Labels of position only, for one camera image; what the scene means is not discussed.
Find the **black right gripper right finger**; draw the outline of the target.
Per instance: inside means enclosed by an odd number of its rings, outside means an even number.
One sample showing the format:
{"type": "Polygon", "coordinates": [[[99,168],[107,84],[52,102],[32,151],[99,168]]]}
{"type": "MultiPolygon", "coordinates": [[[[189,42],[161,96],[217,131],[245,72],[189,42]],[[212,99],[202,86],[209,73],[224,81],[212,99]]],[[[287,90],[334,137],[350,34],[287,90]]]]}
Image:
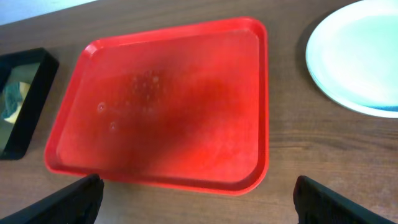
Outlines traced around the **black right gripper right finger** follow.
{"type": "Polygon", "coordinates": [[[304,175],[297,178],[293,201],[298,224],[394,224],[304,175]]]}

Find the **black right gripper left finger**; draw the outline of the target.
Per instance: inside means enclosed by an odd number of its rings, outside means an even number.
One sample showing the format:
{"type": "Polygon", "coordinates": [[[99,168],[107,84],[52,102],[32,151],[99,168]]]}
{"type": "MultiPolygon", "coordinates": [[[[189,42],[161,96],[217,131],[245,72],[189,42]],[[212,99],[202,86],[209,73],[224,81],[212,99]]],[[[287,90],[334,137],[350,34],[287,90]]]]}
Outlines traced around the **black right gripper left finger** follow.
{"type": "Polygon", "coordinates": [[[103,199],[104,182],[88,175],[42,200],[1,219],[15,224],[94,224],[103,199]]]}

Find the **yellow green sponge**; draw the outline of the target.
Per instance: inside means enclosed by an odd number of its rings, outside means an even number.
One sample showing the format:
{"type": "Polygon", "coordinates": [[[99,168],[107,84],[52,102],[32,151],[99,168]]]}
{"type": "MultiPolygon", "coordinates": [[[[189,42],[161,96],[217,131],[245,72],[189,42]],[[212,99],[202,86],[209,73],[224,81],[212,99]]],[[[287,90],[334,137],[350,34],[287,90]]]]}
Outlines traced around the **yellow green sponge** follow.
{"type": "Polygon", "coordinates": [[[15,82],[4,88],[4,109],[1,118],[8,123],[15,124],[22,105],[27,97],[30,84],[25,82],[15,82]]]}

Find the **cream white plate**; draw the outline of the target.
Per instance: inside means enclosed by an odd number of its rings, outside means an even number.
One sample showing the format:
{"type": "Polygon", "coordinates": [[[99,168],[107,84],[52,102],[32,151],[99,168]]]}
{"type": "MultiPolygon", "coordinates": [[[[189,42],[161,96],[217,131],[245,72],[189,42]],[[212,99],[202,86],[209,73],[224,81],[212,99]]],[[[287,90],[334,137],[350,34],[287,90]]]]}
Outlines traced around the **cream white plate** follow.
{"type": "Polygon", "coordinates": [[[358,1],[332,12],[311,33],[305,61],[336,103],[396,118],[370,107],[397,105],[397,0],[358,1]]]}

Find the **light blue plate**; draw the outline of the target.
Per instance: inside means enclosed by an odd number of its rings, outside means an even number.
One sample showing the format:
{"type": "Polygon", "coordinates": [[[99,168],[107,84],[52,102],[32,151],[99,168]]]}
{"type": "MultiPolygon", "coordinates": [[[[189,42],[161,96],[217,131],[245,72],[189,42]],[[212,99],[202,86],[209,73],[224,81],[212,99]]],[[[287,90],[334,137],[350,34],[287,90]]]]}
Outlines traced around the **light blue plate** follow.
{"type": "Polygon", "coordinates": [[[380,112],[388,112],[388,113],[397,113],[398,112],[398,106],[393,105],[393,106],[371,106],[370,107],[373,110],[377,110],[380,112]]]}

